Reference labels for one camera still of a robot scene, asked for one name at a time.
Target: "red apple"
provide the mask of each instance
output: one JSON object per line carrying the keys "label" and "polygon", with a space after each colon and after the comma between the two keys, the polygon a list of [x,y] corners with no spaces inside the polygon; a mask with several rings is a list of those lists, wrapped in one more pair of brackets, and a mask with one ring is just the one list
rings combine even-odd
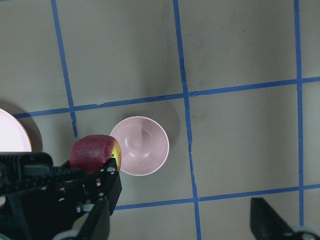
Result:
{"label": "red apple", "polygon": [[70,153],[70,167],[84,169],[87,174],[99,171],[110,158],[121,166],[121,147],[113,136],[89,135],[75,142]]}

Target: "bowl rim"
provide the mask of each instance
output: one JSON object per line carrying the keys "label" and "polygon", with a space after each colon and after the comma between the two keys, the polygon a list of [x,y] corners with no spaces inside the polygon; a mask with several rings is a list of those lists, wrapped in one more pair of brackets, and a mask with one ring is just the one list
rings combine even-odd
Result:
{"label": "bowl rim", "polygon": [[153,174],[154,172],[156,172],[157,170],[159,170],[166,162],[167,158],[168,158],[168,155],[169,155],[169,149],[170,149],[170,144],[169,144],[169,138],[168,138],[168,135],[166,133],[166,131],[164,130],[164,128],[158,123],[156,122],[155,120],[149,118],[149,117],[146,117],[146,116],[130,116],[130,117],[127,117],[123,120],[121,120],[120,122],[118,122],[112,129],[111,133],[110,133],[110,136],[114,137],[115,139],[117,139],[115,136],[113,136],[113,132],[114,130],[119,126],[121,125],[123,122],[126,122],[130,119],[146,119],[146,120],[149,120],[153,123],[155,123],[158,127],[160,127],[161,131],[164,133],[164,136],[165,136],[165,139],[166,139],[166,144],[167,144],[167,151],[166,151],[166,154],[165,154],[165,158],[163,159],[162,163],[159,165],[159,167],[157,167],[156,169],[152,170],[151,172],[148,172],[148,173],[144,173],[144,174],[134,174],[134,173],[131,173],[131,172],[127,172],[123,169],[121,169],[120,167],[120,171],[126,173],[126,174],[129,174],[129,175],[132,175],[132,176],[146,176],[146,175],[150,175],[150,174]]}

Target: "grid line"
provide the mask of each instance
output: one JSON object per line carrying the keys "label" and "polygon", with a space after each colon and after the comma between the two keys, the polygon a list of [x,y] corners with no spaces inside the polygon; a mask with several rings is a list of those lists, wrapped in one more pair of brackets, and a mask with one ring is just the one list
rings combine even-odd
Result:
{"label": "grid line", "polygon": [[[320,76],[308,77],[308,78],[302,79],[303,84],[314,83],[314,82],[320,82]],[[256,83],[256,84],[248,84],[248,85],[230,86],[230,87],[223,87],[223,88],[213,88],[213,89],[207,89],[207,90],[190,91],[189,97],[223,94],[223,93],[263,89],[263,88],[273,88],[273,87],[296,85],[296,84],[298,84],[297,79],[290,79],[290,80],[272,81],[272,82]],[[110,108],[110,107],[116,107],[116,106],[126,106],[126,105],[141,104],[141,103],[151,103],[151,102],[159,102],[159,101],[182,99],[182,98],[184,98],[183,93],[176,93],[176,94],[170,94],[170,95],[134,98],[134,99],[128,99],[128,100],[121,100],[121,101],[109,101],[103,104],[78,105],[78,106],[74,106],[73,108],[74,108],[74,111],[77,112],[77,111],[84,111],[84,110]],[[69,108],[56,108],[56,109],[17,113],[17,114],[14,114],[13,116],[17,119],[22,119],[22,118],[29,118],[29,117],[44,116],[44,115],[64,114],[69,112],[70,112]]]}
{"label": "grid line", "polygon": [[[305,185],[303,186],[303,189],[304,190],[314,190],[314,189],[320,190],[320,184]],[[299,186],[293,186],[293,187],[275,188],[275,189],[267,189],[267,190],[236,192],[236,193],[228,193],[228,194],[221,194],[221,195],[203,196],[203,197],[199,197],[198,201],[208,202],[208,201],[217,201],[217,200],[224,200],[224,199],[238,199],[238,198],[255,197],[255,196],[263,196],[263,195],[270,195],[270,194],[299,192],[299,190],[300,190]],[[150,208],[150,207],[166,206],[166,205],[188,204],[193,202],[194,202],[193,198],[183,198],[183,199],[176,199],[176,200],[119,205],[115,207],[115,210],[118,211],[118,210],[128,210],[128,209]]]}
{"label": "grid line", "polygon": [[58,16],[58,8],[57,8],[56,0],[51,0],[51,8],[52,8],[52,14],[53,14],[53,20],[54,20],[56,39],[57,39],[58,47],[59,47],[59,54],[60,54],[66,96],[68,99],[68,104],[69,104],[69,109],[70,109],[69,112],[70,112],[70,116],[71,116],[71,120],[72,120],[73,134],[74,134],[74,137],[77,138],[78,137],[77,118],[76,118],[76,112],[74,109],[74,100],[72,98],[72,93],[71,93],[69,73],[68,73],[68,67],[67,67],[66,55],[65,55],[65,48],[64,48],[64,42],[63,42],[61,28],[60,28],[60,21],[59,21],[59,16]]}
{"label": "grid line", "polygon": [[193,202],[194,202],[196,238],[197,240],[201,240],[202,236],[201,236],[201,223],[200,223],[200,211],[199,211],[199,198],[198,198],[198,190],[196,185],[196,178],[194,175],[194,164],[192,159],[193,139],[192,139],[192,128],[191,128],[189,91],[188,91],[188,83],[187,83],[187,76],[186,76],[186,70],[185,70],[185,57],[184,57],[184,47],[183,47],[182,34],[181,34],[181,22],[180,22],[178,0],[173,0],[173,11],[174,11],[174,23],[175,23],[176,42],[177,42],[177,49],[178,49],[178,56],[179,56],[181,82],[182,82],[182,89],[183,89],[185,125],[186,125],[187,141],[188,141],[188,154],[189,154],[189,163],[190,163],[192,195],[193,195]]}
{"label": "grid line", "polygon": [[298,176],[299,176],[299,225],[304,226],[304,131],[303,131],[303,80],[300,40],[299,0],[294,0],[294,32],[297,78],[297,113],[298,113]]}

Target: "pink plate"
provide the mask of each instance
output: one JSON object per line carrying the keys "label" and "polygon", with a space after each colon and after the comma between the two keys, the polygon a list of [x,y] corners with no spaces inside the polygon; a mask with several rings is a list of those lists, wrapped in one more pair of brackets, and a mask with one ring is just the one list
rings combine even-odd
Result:
{"label": "pink plate", "polygon": [[28,134],[21,123],[0,108],[0,152],[31,152]]}
{"label": "pink plate", "polygon": [[133,176],[154,173],[169,154],[169,139],[156,121],[132,116],[119,122],[110,133],[121,146],[120,170]]}

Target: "gray floor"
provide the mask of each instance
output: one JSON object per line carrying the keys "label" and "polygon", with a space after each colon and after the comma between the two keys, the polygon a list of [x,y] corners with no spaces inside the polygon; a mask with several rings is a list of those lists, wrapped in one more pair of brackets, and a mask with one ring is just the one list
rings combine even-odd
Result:
{"label": "gray floor", "polygon": [[253,240],[251,196],[320,233],[320,2],[180,0],[189,93],[173,3],[0,0],[0,108],[57,166],[127,117],[163,126],[162,168],[121,173],[111,240]]}

